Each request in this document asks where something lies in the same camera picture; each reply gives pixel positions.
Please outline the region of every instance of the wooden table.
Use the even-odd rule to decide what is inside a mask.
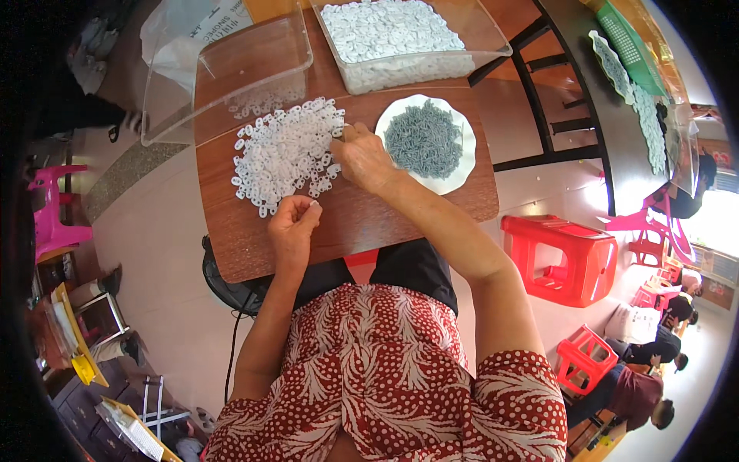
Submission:
[[[567,160],[601,159],[608,193],[608,214],[632,214],[641,208],[645,197],[670,179],[668,165],[665,165],[664,172],[652,173],[647,142],[641,133],[638,115],[616,93],[598,63],[588,33],[597,30],[600,36],[607,35],[596,20],[595,13],[579,0],[534,0],[534,3],[541,16],[510,40],[513,48],[510,59],[521,77],[531,105],[543,153],[496,164],[495,171]],[[563,53],[525,63],[520,50],[549,31],[556,36]],[[507,59],[498,58],[482,66],[470,75],[470,82],[476,84]],[[531,73],[562,65],[572,67],[582,88],[582,99],[577,103],[588,106],[590,117],[548,124]],[[595,129],[598,143],[554,151],[549,125],[554,134]]]
[[[497,190],[483,126],[466,78],[432,81],[351,96],[344,88],[338,67],[313,14],[303,11],[313,65],[308,71],[307,98],[335,98],[336,107],[346,109],[347,123],[364,122],[370,130],[382,112],[395,100],[417,93],[443,98],[462,112],[477,138],[476,165],[464,186],[445,196],[478,222],[498,213]],[[195,123],[198,138],[198,124]],[[260,219],[257,207],[234,196],[234,143],[237,128],[196,146],[200,193],[205,221],[221,276],[236,283],[274,272],[267,236],[269,220]],[[299,190],[307,194],[307,187]],[[360,190],[341,175],[331,191],[321,194],[321,225],[313,232],[310,263],[344,257],[358,252],[417,239],[420,232],[385,202]]]

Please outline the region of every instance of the power cord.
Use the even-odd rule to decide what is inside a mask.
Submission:
[[[228,372],[226,373],[226,387],[223,390],[223,405],[224,406],[228,404],[228,383],[231,380],[231,368],[234,365],[234,353],[236,352],[236,331],[239,328],[239,321],[241,321],[241,317],[244,314],[244,309],[247,307],[247,305],[253,305],[255,301],[256,301],[256,294],[252,292],[249,294],[246,300],[244,300],[244,303],[241,305],[241,309],[231,311],[232,316],[234,315],[234,311],[238,311],[239,315],[234,316],[236,318],[236,322],[234,322],[234,335],[231,338],[231,357],[228,359]]]

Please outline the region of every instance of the transparent plastic box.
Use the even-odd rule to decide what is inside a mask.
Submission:
[[[495,58],[513,54],[511,45],[479,0],[424,1],[444,18],[452,32],[459,35],[465,50],[411,53],[347,63],[336,50],[321,17],[321,10],[324,5],[348,4],[351,0],[310,0],[350,94],[361,95],[373,90],[441,78],[466,77]]]
[[[259,115],[304,100],[313,51],[303,12],[296,0],[273,1],[288,13],[202,49],[192,88],[152,72],[149,63],[143,101],[149,128],[141,134],[144,146],[200,145]],[[161,35],[163,41],[171,40],[166,30]]]

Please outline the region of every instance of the white bag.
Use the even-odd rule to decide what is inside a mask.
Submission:
[[[622,342],[645,344],[657,339],[660,312],[654,308],[621,303],[605,327],[605,336]]]
[[[200,50],[252,24],[241,0],[163,0],[141,26],[141,58],[192,95]]]

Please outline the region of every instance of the red polka dot shirt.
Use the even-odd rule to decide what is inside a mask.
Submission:
[[[225,406],[215,461],[322,461],[339,429],[368,461],[563,461],[556,376],[530,351],[472,378],[454,313],[388,285],[343,285],[293,314],[268,396]]]

